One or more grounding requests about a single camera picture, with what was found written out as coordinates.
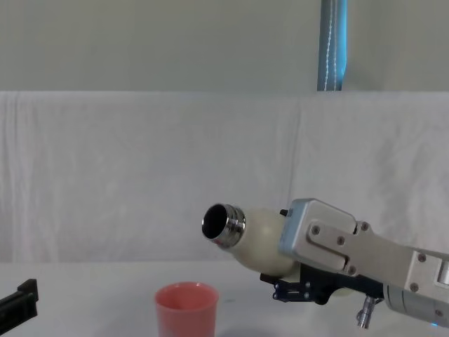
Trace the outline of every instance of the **gray wall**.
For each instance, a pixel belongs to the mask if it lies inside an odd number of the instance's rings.
[[[447,0],[349,0],[352,90],[449,90]]]
[[[3,0],[0,91],[314,91],[320,5]]]

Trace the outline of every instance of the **white bottle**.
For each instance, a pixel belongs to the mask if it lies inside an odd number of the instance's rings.
[[[230,252],[248,269],[275,277],[286,277],[295,261],[278,252],[285,218],[267,209],[240,208],[216,204],[203,219],[203,234]]]

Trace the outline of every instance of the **bottle opening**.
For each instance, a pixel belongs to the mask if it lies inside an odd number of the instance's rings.
[[[228,221],[224,205],[216,204],[208,209],[203,219],[203,234],[208,239],[215,239],[226,227]]]

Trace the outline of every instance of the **black clamp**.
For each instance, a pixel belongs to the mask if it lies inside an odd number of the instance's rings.
[[[12,295],[0,300],[0,335],[37,316],[37,281],[29,279]]]

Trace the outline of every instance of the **metal connector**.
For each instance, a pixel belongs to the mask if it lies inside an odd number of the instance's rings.
[[[370,296],[366,296],[363,308],[357,314],[357,326],[368,329],[370,326],[371,315],[373,314],[374,307],[376,305],[376,299]]]

